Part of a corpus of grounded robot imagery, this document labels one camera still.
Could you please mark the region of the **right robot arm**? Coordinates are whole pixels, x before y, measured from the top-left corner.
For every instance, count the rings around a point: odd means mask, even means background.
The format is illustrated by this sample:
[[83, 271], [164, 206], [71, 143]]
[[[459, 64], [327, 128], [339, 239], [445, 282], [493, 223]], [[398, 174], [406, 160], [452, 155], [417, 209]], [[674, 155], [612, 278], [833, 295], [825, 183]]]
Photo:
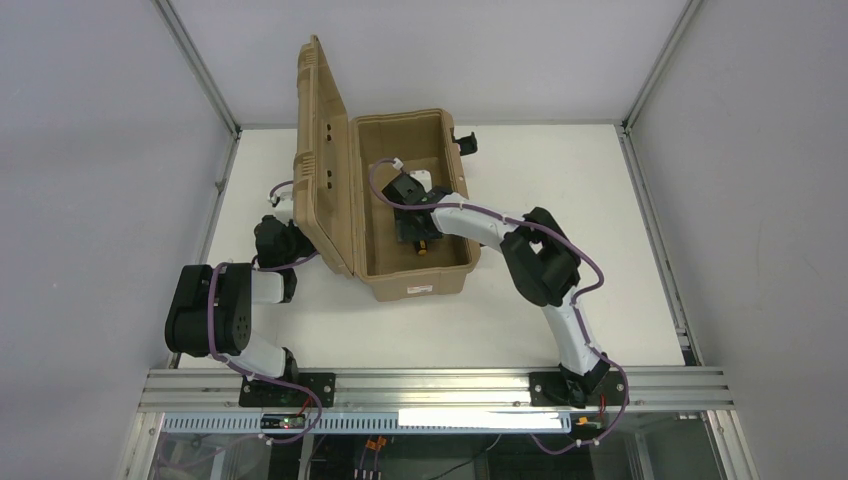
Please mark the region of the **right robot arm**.
[[609, 372], [610, 362], [597, 347], [579, 305], [579, 267], [585, 256], [550, 212], [536, 207], [513, 218], [474, 205], [448, 188], [427, 190], [405, 171], [372, 192], [394, 209], [404, 233], [426, 240], [452, 235], [501, 253], [517, 291], [542, 309], [554, 336], [563, 394], [552, 399], [585, 407]]

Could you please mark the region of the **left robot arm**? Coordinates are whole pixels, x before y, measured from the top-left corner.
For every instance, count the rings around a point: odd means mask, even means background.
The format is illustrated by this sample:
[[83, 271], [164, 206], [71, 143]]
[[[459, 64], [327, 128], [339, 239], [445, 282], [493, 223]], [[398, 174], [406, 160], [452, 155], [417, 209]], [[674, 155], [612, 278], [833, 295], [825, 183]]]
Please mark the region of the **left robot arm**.
[[291, 219], [265, 215], [254, 229], [256, 256], [247, 263], [183, 267], [164, 326], [167, 348], [210, 357], [245, 376], [299, 382], [294, 354], [253, 328], [256, 305], [286, 304], [298, 284], [294, 268], [317, 255]]

